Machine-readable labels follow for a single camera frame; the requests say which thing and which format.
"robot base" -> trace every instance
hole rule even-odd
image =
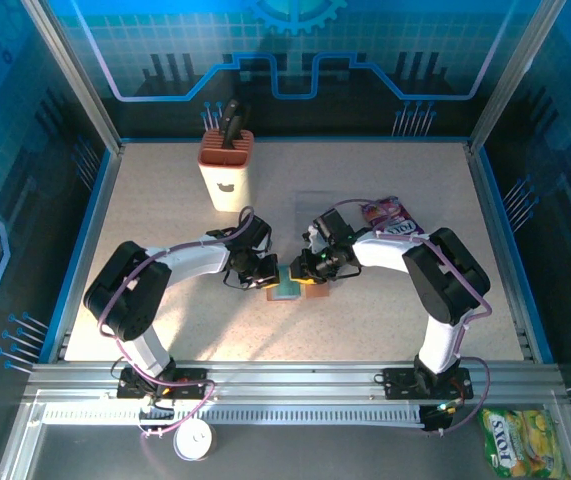
[[[193,382],[206,378],[207,370],[204,368],[168,368],[159,376],[159,379],[171,382]],[[141,378],[132,367],[125,367],[121,371],[116,398],[132,399],[153,395],[158,399],[202,400],[205,396],[205,388],[205,385],[171,389],[157,387]]]
[[[419,388],[413,368],[385,368],[378,376],[377,383],[385,388],[386,400],[456,400],[461,396],[459,388],[465,400],[474,398],[469,370],[458,368],[451,379],[427,394]]]

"gear logo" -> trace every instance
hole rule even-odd
[[[336,20],[336,10],[347,6],[345,0],[251,0],[248,7],[254,17],[274,27],[278,33],[289,30],[312,33],[312,27],[323,28],[328,19]]]

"yellow candy bag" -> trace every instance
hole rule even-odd
[[[485,457],[499,477],[571,480],[549,413],[484,408]]]

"glass panel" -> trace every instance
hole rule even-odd
[[[571,387],[571,2],[486,149],[547,340]]]
[[[0,0],[0,456],[104,151],[20,2]]]
[[[124,137],[200,136],[232,96],[258,135],[413,137],[471,133],[538,2],[50,4]]]

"blue edge trim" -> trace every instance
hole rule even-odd
[[[536,302],[534,302],[534,295],[532,294],[532,289],[529,286],[529,281],[527,280],[527,275],[525,274],[525,267],[523,266],[520,253],[518,253],[518,247],[516,246],[514,233],[509,226],[507,213],[503,208],[501,194],[498,190],[498,184],[496,183],[496,178],[494,178],[494,172],[492,171],[492,167],[489,163],[489,157],[487,156],[485,147],[481,148],[479,157],[482,162],[483,170],[485,170],[485,174],[487,175],[487,183],[489,184],[490,194],[492,196],[491,200],[493,201],[494,205],[496,205],[496,211],[498,212],[501,228],[505,232],[505,238],[507,239],[507,248],[509,250],[509,255],[512,258],[512,261],[514,262],[514,268],[516,269],[516,278],[520,290],[523,294],[525,306],[529,313],[529,320],[532,326],[532,331],[534,332],[536,344],[538,345],[538,350],[541,354],[541,361],[543,363],[554,363],[554,357],[552,356],[552,351],[549,348],[549,343],[547,342],[547,337],[545,336],[545,329],[543,328],[541,317],[538,314]]]
[[[89,197],[89,202],[87,204],[87,209],[85,210],[85,216],[83,217],[83,223],[81,223],[81,228],[78,232],[78,237],[76,238],[76,244],[74,245],[74,250],[72,251],[72,257],[69,260],[69,265],[67,266],[67,272],[65,273],[65,278],[63,279],[63,285],[61,285],[61,291],[58,294],[58,300],[56,301],[56,306],[54,307],[54,313],[52,314],[52,320],[47,329],[47,335],[43,341],[43,348],[38,357],[38,363],[48,363],[49,356],[54,348],[54,342],[58,335],[58,330],[61,328],[61,320],[63,316],[63,309],[67,303],[67,297],[72,288],[72,280],[74,279],[74,273],[78,266],[78,262],[81,258],[81,251],[83,250],[83,245],[85,244],[85,238],[87,237],[87,232],[89,230],[89,224],[94,216],[94,210],[96,209],[96,203],[98,202],[98,195],[101,192],[101,187],[103,186],[103,181],[105,180],[105,174],[107,172],[107,166],[111,160],[111,154],[109,150],[105,150],[103,155],[103,161],[101,162],[101,167],[98,170],[98,175],[96,177],[96,182],[94,182],[94,188],[92,189],[92,194]]]
[[[266,137],[261,138],[260,141],[328,141],[331,140],[369,140],[369,141],[414,141],[411,140],[401,140],[398,138],[381,138],[381,137],[340,137],[340,138],[332,138],[332,137]],[[466,142],[469,138],[467,137],[429,137],[429,138],[422,138],[420,141],[422,142],[448,142],[448,143],[460,143]],[[186,139],[186,138],[157,138],[157,139],[136,139],[136,138],[124,138],[123,143],[169,143],[169,142],[176,142],[176,143],[194,143],[200,141],[200,139]],[[538,345],[538,349],[541,355],[541,361],[543,363],[554,363],[554,358],[552,356],[552,352],[549,348],[549,343],[547,342],[547,337],[545,336],[545,329],[543,328],[543,323],[541,322],[540,315],[538,313],[538,309],[536,308],[536,303],[534,302],[534,296],[532,294],[532,290],[529,285],[529,281],[527,280],[527,275],[525,274],[525,268],[523,266],[523,262],[521,261],[520,254],[518,252],[518,248],[516,246],[516,240],[514,238],[514,234],[512,233],[511,228],[509,228],[509,221],[507,219],[507,214],[503,208],[499,208],[502,206],[501,195],[498,190],[498,185],[496,184],[496,179],[494,178],[494,173],[492,172],[492,168],[489,163],[489,158],[487,157],[487,152],[485,148],[482,148],[480,151],[480,159],[482,163],[482,167],[485,170],[485,174],[487,175],[491,201],[494,205],[497,206],[496,210],[498,212],[499,221],[501,228],[505,232],[505,238],[507,239],[507,248],[510,253],[510,257],[514,262],[514,267],[516,269],[516,276],[517,281],[519,283],[521,292],[523,294],[523,299],[525,301],[525,306],[529,313],[530,323],[532,326],[532,331],[534,332],[535,340]],[[61,292],[58,296],[58,300],[56,302],[56,307],[54,309],[54,313],[52,315],[52,321],[50,323],[50,327],[47,331],[47,336],[45,337],[45,341],[43,342],[43,349],[41,350],[40,357],[38,359],[39,363],[47,363],[47,359],[54,348],[54,341],[58,334],[58,330],[60,328],[61,319],[63,308],[65,303],[67,302],[67,297],[69,295],[69,291],[72,285],[72,279],[74,277],[74,272],[76,271],[76,267],[80,260],[81,250],[83,249],[83,244],[85,243],[85,237],[87,236],[87,231],[89,230],[89,224],[94,214],[94,209],[96,207],[96,203],[98,201],[98,195],[100,193],[103,180],[105,179],[105,173],[107,171],[107,166],[109,164],[110,154],[109,152],[105,152],[103,157],[103,162],[101,164],[101,168],[98,173],[98,178],[96,179],[96,183],[94,185],[94,189],[92,191],[92,195],[89,199],[89,204],[87,205],[87,210],[85,212],[85,217],[83,218],[83,223],[81,224],[81,229],[78,233],[78,238],[76,240],[76,245],[74,246],[74,251],[72,252],[72,257],[69,262],[69,266],[67,268],[67,273],[65,274],[65,279],[63,280],[63,285],[61,287]]]

